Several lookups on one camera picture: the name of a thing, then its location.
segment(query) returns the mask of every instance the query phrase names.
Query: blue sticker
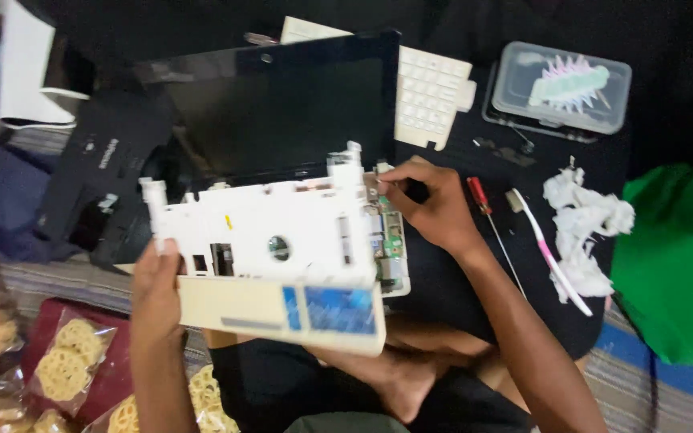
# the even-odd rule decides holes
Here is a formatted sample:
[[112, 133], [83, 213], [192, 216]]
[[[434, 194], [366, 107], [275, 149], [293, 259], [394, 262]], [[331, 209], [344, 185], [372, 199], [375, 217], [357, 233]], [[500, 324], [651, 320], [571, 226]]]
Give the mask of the blue sticker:
[[291, 330], [301, 330], [301, 317], [298, 312], [296, 302], [296, 289], [294, 287], [283, 287], [283, 298], [285, 299], [285, 309], [288, 310], [288, 327]]
[[373, 292], [332, 287], [304, 287], [312, 329], [375, 334]]

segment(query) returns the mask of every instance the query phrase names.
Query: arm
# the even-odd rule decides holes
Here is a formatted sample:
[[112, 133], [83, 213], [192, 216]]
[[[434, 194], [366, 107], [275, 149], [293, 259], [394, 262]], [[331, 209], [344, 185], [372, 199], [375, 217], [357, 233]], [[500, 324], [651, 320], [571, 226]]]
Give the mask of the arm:
[[165, 241], [161, 256], [150, 242], [133, 275], [130, 365], [144, 433], [199, 431], [183, 365], [183, 329], [178, 324], [180, 261], [175, 241]]
[[[607, 431], [582, 374], [477, 231], [458, 174], [414, 157], [379, 178], [380, 192], [467, 274], [494, 328], [501, 357], [539, 428], [544, 433]], [[412, 201], [391, 183], [407, 178], [427, 185], [427, 202]]]

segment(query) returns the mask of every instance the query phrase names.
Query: toothbrush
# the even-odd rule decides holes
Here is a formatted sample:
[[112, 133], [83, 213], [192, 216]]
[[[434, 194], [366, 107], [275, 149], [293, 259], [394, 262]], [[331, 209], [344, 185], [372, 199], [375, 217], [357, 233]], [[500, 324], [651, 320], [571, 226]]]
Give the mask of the toothbrush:
[[579, 293], [577, 293], [577, 291], [573, 289], [571, 283], [568, 282], [568, 278], [566, 278], [566, 275], [563, 273], [563, 271], [561, 271], [561, 268], [557, 265], [555, 257], [552, 256], [550, 248], [547, 247], [547, 242], [544, 241], [544, 234], [541, 232], [541, 228], [539, 228], [539, 223], [537, 223], [536, 219], [534, 218], [534, 214], [532, 214], [531, 210], [528, 208], [528, 204], [523, 199], [523, 196], [521, 195], [520, 191], [513, 188], [512, 191], [507, 191], [506, 195], [507, 202], [510, 203], [510, 207], [512, 208], [513, 212], [519, 213], [522, 211], [526, 213], [526, 217], [528, 217], [528, 221], [531, 222], [531, 227], [534, 229], [534, 235], [537, 238], [537, 243], [539, 244], [539, 250], [541, 251], [541, 255], [544, 256], [544, 260], [547, 261], [547, 265], [550, 267], [550, 270], [555, 274], [555, 278], [557, 278], [557, 280], [561, 283], [561, 286], [566, 291], [568, 297], [571, 299], [573, 304], [576, 305], [577, 308], [579, 308], [586, 316], [592, 316], [592, 311], [590, 310], [590, 307], [588, 307], [587, 304], [584, 303], [582, 297], [579, 296]]

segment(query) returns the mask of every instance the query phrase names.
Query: person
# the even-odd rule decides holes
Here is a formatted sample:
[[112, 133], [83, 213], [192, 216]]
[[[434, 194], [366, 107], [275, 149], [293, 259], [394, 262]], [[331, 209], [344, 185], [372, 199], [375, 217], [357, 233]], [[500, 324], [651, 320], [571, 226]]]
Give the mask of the person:
[[[226, 414], [252, 432], [606, 431], [580, 370], [477, 231], [458, 174], [414, 157], [379, 179], [380, 193], [467, 274], [497, 348], [397, 315], [375, 358], [243, 337], [210, 350]], [[429, 199], [409, 199], [408, 179]], [[150, 244], [133, 277], [130, 357], [144, 433], [197, 431], [178, 325], [181, 260], [173, 240], [161, 256]]]

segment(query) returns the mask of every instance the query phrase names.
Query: hand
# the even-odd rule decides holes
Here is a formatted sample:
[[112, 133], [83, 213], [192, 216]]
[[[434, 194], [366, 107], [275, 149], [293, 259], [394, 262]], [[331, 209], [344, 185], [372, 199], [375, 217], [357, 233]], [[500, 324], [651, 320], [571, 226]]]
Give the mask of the hand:
[[178, 245], [172, 239], [165, 240], [161, 256], [154, 241], [149, 242], [136, 262], [132, 275], [131, 350], [144, 354], [154, 348], [180, 347], [183, 328], [178, 324], [181, 301], [176, 279], [180, 264]]
[[[414, 202], [397, 185], [407, 178], [427, 185], [430, 198], [426, 202]], [[434, 166], [413, 156], [398, 168], [380, 174], [379, 180], [379, 193], [386, 196], [427, 241], [454, 257], [476, 248], [489, 251], [472, 221], [456, 170]]]

